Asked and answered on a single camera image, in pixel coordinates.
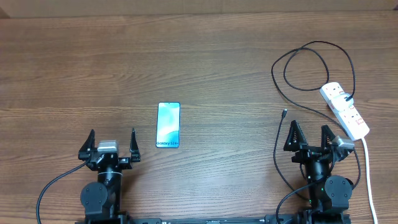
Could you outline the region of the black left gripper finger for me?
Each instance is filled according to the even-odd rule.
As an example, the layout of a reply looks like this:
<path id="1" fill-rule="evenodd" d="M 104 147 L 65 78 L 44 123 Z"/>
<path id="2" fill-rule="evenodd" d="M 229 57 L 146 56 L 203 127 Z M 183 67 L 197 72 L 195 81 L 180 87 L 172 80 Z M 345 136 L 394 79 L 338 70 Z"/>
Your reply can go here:
<path id="1" fill-rule="evenodd" d="M 139 148 L 136 141 L 136 130 L 132 128 L 131 131 L 131 140 L 130 140 L 130 149 L 131 154 L 139 154 Z"/>
<path id="2" fill-rule="evenodd" d="M 79 150 L 79 153 L 89 153 L 95 146 L 95 131 L 92 129 L 90 134 L 82 147 Z"/>

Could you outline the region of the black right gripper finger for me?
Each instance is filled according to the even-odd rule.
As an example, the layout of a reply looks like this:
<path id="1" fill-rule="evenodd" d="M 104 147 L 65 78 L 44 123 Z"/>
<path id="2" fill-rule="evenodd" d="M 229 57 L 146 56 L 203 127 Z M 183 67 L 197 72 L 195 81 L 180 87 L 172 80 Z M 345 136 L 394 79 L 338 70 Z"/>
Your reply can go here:
<path id="1" fill-rule="evenodd" d="M 297 152 L 307 146 L 308 142 L 299 123 L 296 120 L 291 121 L 289 133 L 284 144 L 284 151 Z"/>
<path id="2" fill-rule="evenodd" d="M 335 135 L 331 131 L 328 125 L 323 125 L 321 127 L 322 136 L 321 136 L 321 148 L 328 148 L 329 145 L 332 144 Z"/>

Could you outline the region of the Samsung Galaxy smartphone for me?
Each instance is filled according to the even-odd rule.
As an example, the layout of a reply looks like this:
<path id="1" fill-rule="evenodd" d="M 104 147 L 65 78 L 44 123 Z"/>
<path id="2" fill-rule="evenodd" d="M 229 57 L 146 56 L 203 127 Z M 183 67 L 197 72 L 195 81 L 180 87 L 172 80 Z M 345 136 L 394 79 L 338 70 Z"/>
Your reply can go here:
<path id="1" fill-rule="evenodd" d="M 180 103 L 160 102 L 157 112 L 155 145 L 158 148 L 178 148 L 180 145 Z"/>

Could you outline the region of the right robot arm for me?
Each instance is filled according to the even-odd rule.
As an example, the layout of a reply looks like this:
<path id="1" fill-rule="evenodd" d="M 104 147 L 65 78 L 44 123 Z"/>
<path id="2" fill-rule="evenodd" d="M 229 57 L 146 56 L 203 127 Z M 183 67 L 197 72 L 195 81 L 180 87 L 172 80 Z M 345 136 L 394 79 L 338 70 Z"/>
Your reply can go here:
<path id="1" fill-rule="evenodd" d="M 333 134 L 331 129 L 321 127 L 321 145 L 310 146 L 299 123 L 293 120 L 284 151 L 294 152 L 291 161 L 305 168 L 309 204 L 292 215 L 287 223 L 350 223 L 344 211 L 349 209 L 354 183 L 340 175 L 333 175 L 336 162 L 354 152 L 354 142 Z"/>

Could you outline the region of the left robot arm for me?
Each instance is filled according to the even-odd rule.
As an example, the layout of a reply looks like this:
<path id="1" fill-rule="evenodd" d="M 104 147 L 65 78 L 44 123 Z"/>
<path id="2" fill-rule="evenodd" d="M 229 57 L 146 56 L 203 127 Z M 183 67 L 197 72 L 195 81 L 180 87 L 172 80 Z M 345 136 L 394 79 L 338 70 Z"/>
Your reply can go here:
<path id="1" fill-rule="evenodd" d="M 123 170 L 132 169 L 134 162 L 141 161 L 135 129 L 131 131 L 129 152 L 129 157 L 121 157 L 116 140 L 100 141 L 96 145 L 93 130 L 78 151 L 78 158 L 85 166 L 98 173 L 97 181 L 87 184 L 80 194 L 85 223 L 133 222 L 128 212 L 121 211 L 121 186 Z"/>

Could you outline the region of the white charger plug adapter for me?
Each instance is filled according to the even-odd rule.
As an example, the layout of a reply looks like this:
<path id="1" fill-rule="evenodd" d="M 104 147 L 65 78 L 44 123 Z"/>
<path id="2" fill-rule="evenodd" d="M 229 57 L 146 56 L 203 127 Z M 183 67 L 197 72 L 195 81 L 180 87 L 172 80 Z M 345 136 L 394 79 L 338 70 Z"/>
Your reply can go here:
<path id="1" fill-rule="evenodd" d="M 337 95 L 329 102 L 329 106 L 334 113 L 340 113 L 353 106 L 353 104 L 354 99 L 348 93 Z"/>

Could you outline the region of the white power strip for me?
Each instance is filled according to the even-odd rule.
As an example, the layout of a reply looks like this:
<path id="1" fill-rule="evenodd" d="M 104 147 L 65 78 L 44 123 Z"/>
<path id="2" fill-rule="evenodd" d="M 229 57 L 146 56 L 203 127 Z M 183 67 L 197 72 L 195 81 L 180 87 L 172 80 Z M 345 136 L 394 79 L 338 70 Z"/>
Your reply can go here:
<path id="1" fill-rule="evenodd" d="M 327 83 L 320 88 L 320 94 L 328 106 L 332 98 L 344 93 L 345 91 L 337 82 Z M 352 141 L 360 140 L 369 133 L 369 127 L 358 110 L 354 107 L 354 104 L 348 109 L 334 114 Z"/>

